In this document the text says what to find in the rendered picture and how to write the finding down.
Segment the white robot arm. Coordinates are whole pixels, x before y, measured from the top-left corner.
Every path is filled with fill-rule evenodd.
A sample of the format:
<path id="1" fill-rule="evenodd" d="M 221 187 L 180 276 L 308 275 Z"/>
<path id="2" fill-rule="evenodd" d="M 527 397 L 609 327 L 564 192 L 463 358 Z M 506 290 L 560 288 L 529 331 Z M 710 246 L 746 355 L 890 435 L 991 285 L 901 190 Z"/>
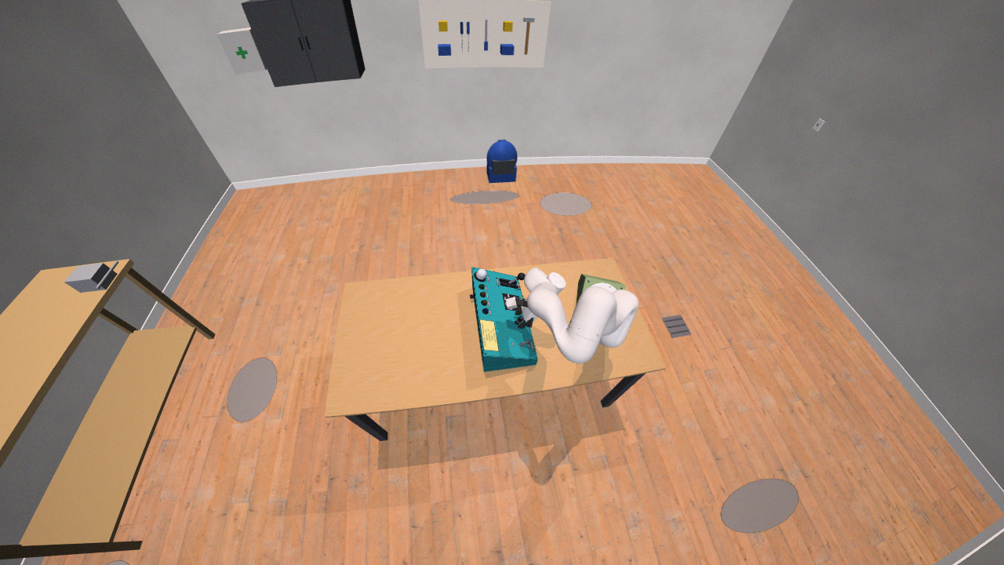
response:
<path id="1" fill-rule="evenodd" d="M 559 273 L 547 276 L 539 268 L 532 268 L 525 273 L 524 283 L 530 292 L 527 301 L 506 299 L 508 310 L 518 305 L 529 308 L 549 326 L 562 356 L 573 363 L 591 360 L 599 342 L 609 348 L 623 344 L 637 315 L 635 294 L 600 282 L 582 292 L 568 324 L 562 300 L 557 297 L 566 287 Z"/>

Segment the dark teal console housing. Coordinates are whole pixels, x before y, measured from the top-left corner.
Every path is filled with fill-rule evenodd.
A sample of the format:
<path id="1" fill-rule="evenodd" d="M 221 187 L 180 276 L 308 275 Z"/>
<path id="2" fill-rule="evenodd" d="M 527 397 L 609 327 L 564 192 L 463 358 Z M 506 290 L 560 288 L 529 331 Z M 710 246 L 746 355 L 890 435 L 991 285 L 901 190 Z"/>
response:
<path id="1" fill-rule="evenodd" d="M 479 321 L 484 372 L 537 364 L 531 329 L 529 326 L 518 328 L 523 322 L 523 314 L 515 314 L 518 308 L 508 310 L 506 302 L 512 297 L 523 299 L 519 280 L 524 278 L 522 272 L 513 276 L 472 267 L 470 299 L 475 301 Z"/>

